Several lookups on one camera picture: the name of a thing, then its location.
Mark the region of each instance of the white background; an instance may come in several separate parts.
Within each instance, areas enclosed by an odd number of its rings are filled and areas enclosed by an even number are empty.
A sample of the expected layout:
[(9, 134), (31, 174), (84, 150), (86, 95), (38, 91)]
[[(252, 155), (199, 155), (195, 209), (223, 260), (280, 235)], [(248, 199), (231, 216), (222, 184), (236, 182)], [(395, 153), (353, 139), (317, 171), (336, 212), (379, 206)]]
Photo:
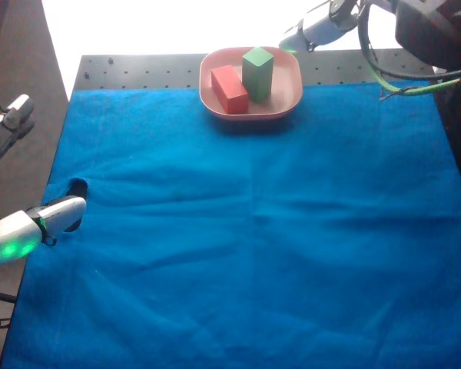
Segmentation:
[[(323, 0), (43, 0), (68, 98), (82, 55), (208, 53), (278, 46), (283, 32)], [(374, 48), (399, 48), (395, 18), (370, 13)], [(320, 47), (360, 48), (357, 30)]]

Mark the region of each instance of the pink tray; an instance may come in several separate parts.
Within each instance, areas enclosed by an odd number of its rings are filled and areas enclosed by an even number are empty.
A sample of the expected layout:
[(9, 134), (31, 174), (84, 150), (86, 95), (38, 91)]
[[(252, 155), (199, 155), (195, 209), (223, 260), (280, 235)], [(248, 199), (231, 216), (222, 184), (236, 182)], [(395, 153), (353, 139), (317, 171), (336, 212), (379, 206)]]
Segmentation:
[(274, 56), (271, 96), (262, 104), (250, 101), (247, 114), (225, 113), (211, 87), (211, 70), (224, 65), (233, 65), (241, 78), (243, 55), (252, 48), (224, 48), (203, 59), (200, 66), (200, 98), (212, 114), (229, 121), (259, 121), (283, 117), (295, 108), (302, 98), (299, 63), (292, 54), (284, 50), (263, 48)]

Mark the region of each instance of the wooden block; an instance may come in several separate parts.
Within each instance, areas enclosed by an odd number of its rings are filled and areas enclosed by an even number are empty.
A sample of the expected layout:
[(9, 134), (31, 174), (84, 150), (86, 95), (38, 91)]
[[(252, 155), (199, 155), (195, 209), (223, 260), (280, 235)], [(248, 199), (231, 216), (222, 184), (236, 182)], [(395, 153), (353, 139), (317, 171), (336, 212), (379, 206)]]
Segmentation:
[(262, 102), (271, 93), (274, 56), (262, 48), (254, 48), (243, 56), (243, 85), (249, 99)]
[(212, 89), (227, 114), (245, 114), (249, 96), (232, 65), (212, 69)]

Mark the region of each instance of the gray pegboard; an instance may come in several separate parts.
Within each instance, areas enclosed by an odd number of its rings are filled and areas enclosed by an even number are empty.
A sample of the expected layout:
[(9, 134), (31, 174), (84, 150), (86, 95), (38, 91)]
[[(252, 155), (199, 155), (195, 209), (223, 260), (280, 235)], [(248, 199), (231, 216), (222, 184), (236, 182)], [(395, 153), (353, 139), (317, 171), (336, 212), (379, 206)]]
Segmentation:
[[(402, 49), (378, 50), (376, 54), (380, 64), (393, 71), (433, 73), (430, 66)], [(197, 88), (204, 56), (85, 55), (78, 68), (74, 90)], [(296, 58), (304, 85), (373, 81), (360, 50), (299, 53)]]

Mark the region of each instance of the red block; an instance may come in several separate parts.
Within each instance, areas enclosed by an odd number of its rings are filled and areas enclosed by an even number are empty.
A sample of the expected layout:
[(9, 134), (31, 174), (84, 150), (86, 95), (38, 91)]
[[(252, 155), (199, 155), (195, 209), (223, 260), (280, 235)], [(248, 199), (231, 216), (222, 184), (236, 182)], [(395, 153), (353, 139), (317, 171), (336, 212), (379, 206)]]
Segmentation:
[(227, 114), (245, 114), (249, 96), (232, 65), (212, 69), (212, 89)]

